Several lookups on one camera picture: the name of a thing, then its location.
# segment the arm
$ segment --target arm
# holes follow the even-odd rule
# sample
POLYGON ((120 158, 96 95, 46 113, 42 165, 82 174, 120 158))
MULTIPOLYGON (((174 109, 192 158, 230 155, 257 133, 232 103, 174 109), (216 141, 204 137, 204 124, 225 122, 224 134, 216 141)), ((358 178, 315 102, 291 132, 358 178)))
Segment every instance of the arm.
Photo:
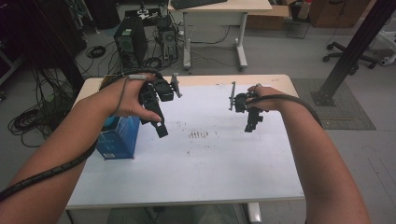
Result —
MULTIPOLYGON (((96 140, 102 126, 118 107, 118 116, 136 115, 160 121, 155 113, 144 109, 137 96, 144 81, 126 80, 106 87, 79 101, 50 138, 17 172, 9 185, 52 167, 71 161, 85 152, 96 140)), ((56 223, 73 192, 84 164, 39 182, 0 202, 1 223, 56 223)))
MULTIPOLYGON (((260 96, 283 93, 268 87, 251 87, 249 91, 260 96)), ((254 106, 278 110, 282 115, 306 198, 306 222, 370 223, 363 199, 337 148, 305 107, 285 100, 254 106)))

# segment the gray floor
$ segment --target gray floor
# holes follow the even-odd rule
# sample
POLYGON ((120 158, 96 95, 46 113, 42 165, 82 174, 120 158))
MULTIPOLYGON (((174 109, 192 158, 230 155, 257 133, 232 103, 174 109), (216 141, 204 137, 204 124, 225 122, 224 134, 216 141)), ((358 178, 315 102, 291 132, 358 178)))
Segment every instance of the gray floor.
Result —
MULTIPOLYGON (((135 7, 122 5, 124 10, 135 7)), ((287 30, 252 31, 246 30, 244 46, 248 68, 240 71, 237 66, 236 52, 233 48, 238 27, 231 27, 227 38, 216 46, 193 45, 192 69, 185 71, 181 63, 176 63, 162 71, 164 75, 179 72, 188 75, 235 75, 240 74, 286 74, 292 78, 326 78, 332 71, 336 60, 324 63, 321 58, 328 52, 325 46, 330 39, 347 44, 354 29, 309 28, 305 39, 287 37, 287 30)), ((228 27, 189 27, 193 34, 191 41, 216 41, 222 38, 228 27)), ((395 30, 395 22, 387 27, 395 30)), ((153 29, 147 28, 146 34, 151 39, 153 29)), ((102 45, 113 41, 114 30, 93 34, 87 31, 88 46, 102 45)), ((369 53, 382 59, 392 54, 386 46, 374 42, 369 53)), ((77 56, 78 63, 87 68, 91 59, 85 52, 77 56)), ((100 63, 95 60, 89 74, 102 77, 106 74, 110 57, 100 63)), ((375 69, 367 68, 367 63, 360 63, 361 68, 355 76, 346 78, 346 84, 360 102, 361 106, 376 127, 375 131, 327 131, 346 161, 351 173, 361 190, 373 223, 395 223, 396 220, 396 63, 388 66, 378 65, 375 69)), ((19 167, 35 150, 24 147, 18 136, 13 136, 7 125, 11 119, 35 103, 35 82, 29 68, 23 67, 14 74, 2 90, 7 99, 0 103, 0 189, 3 189, 19 167)), ((27 136, 29 141, 42 141, 37 132, 27 136)), ((304 201, 261 202, 264 223, 304 223, 304 201)), ((159 217, 162 223, 189 223, 183 207, 170 207, 159 217)), ((75 223, 106 223, 108 209, 75 210, 72 216, 75 223)), ((70 223, 66 214, 60 224, 70 223)))

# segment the desk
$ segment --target desk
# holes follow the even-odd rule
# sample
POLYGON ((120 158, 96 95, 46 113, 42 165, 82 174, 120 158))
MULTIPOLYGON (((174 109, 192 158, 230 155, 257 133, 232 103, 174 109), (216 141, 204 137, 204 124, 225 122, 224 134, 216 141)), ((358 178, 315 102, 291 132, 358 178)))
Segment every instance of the desk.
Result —
MULTIPOLYGON (((289 77, 187 76, 178 80, 183 96, 160 102, 169 135, 160 139, 150 124, 141 125, 134 160, 104 161, 95 151, 68 209, 257 203, 304 197, 280 115, 263 113, 264 122, 257 130, 244 133, 248 114, 229 110, 233 81, 235 93, 261 83, 296 96, 289 77)), ((96 92, 101 81, 86 80, 78 100, 96 92)))
POLYGON ((224 3, 217 3, 202 7, 191 7, 175 10, 171 3, 168 4, 169 12, 182 12, 184 24, 184 53, 183 66, 186 70, 191 68, 191 44, 187 27, 190 21, 194 24, 211 25, 239 25, 239 38, 236 38, 236 50, 238 52, 240 69, 248 67, 243 47, 245 25, 249 12, 264 12, 272 9, 267 0, 228 0, 224 3))

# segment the blue box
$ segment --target blue box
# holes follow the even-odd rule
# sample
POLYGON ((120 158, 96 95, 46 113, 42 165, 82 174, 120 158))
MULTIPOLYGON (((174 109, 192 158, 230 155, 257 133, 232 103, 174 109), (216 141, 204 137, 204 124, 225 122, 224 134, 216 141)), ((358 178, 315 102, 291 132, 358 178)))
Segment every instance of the blue box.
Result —
POLYGON ((99 134, 96 149, 105 160, 133 159, 139 117, 110 117, 99 134))

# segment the metal pole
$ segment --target metal pole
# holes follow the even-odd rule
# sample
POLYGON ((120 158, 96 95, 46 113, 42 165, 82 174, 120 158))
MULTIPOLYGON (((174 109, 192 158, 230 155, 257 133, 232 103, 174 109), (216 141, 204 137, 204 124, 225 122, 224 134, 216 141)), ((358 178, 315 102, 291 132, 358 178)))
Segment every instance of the metal pole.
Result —
POLYGON ((311 92, 316 105, 333 105, 332 97, 335 92, 395 9, 395 0, 376 1, 319 91, 311 92))

